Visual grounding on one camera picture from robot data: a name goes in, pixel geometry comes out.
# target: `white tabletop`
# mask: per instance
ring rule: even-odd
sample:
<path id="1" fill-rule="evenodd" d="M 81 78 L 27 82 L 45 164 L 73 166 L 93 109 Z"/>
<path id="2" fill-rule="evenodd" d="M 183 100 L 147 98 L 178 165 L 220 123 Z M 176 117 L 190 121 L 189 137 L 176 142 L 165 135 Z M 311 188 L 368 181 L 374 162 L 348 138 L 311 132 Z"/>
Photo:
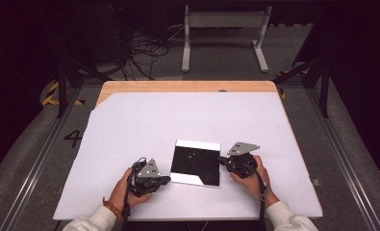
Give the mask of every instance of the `white tabletop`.
<path id="1" fill-rule="evenodd" d="M 322 209 L 277 92 L 123 92 L 92 111 L 54 219 L 91 214 L 127 167 L 154 158 L 168 175 L 176 140 L 258 144 L 271 186 L 295 213 Z M 259 201 L 220 167 L 220 186 L 168 183 L 129 220 L 256 219 Z"/>

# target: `white sleeve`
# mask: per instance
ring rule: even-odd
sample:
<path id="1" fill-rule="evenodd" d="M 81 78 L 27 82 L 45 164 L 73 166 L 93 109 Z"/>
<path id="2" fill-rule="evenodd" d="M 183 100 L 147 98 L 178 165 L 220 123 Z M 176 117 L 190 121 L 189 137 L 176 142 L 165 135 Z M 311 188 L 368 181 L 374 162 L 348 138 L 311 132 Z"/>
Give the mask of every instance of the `white sleeve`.
<path id="1" fill-rule="evenodd" d="M 112 230 L 116 220 L 115 214 L 105 206 L 99 206 L 94 213 L 88 218 L 85 216 L 78 217 L 71 221 L 63 231 L 73 230 L 91 230 L 91 231 L 108 231 Z"/>
<path id="2" fill-rule="evenodd" d="M 275 231 L 318 229 L 307 217 L 296 215 L 285 201 L 278 201 L 266 209 L 267 217 L 273 223 Z"/>

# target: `handheld controller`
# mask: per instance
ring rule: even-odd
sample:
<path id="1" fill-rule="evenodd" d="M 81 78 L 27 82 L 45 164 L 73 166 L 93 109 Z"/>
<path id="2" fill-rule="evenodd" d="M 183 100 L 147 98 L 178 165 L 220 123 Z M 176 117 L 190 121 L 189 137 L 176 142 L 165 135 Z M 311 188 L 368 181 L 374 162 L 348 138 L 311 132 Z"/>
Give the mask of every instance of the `handheld controller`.
<path id="1" fill-rule="evenodd" d="M 250 151 L 259 149 L 260 146 L 245 142 L 237 142 L 228 151 L 229 158 L 218 157 L 221 165 L 226 166 L 228 171 L 236 173 L 240 178 L 244 179 L 255 173 L 258 166 Z"/>
<path id="2" fill-rule="evenodd" d="M 154 159 L 147 163 L 145 158 L 142 158 L 133 164 L 132 169 L 130 192 L 137 197 L 153 193 L 171 180 L 169 176 L 160 176 Z"/>

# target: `wooden surface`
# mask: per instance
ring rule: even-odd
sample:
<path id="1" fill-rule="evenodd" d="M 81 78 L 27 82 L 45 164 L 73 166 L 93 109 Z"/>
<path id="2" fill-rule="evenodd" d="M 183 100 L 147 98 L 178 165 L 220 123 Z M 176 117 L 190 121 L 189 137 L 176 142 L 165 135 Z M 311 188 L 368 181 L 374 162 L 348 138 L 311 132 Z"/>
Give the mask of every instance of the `wooden surface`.
<path id="1" fill-rule="evenodd" d="M 191 91 L 277 92 L 271 81 L 109 81 L 103 85 L 96 106 L 116 92 Z"/>

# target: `black wall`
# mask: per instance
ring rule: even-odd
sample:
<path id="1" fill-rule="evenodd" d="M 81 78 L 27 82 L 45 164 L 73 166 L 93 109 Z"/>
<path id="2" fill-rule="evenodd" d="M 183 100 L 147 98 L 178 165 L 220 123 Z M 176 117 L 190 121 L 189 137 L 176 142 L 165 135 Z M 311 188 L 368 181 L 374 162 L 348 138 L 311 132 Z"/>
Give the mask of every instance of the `black wall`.
<path id="1" fill-rule="evenodd" d="M 380 1 L 346 6 L 346 33 L 333 56 L 331 77 L 380 169 Z"/>
<path id="2" fill-rule="evenodd" d="M 57 66 L 33 1 L 0 1 L 0 163 L 40 112 L 39 95 Z"/>

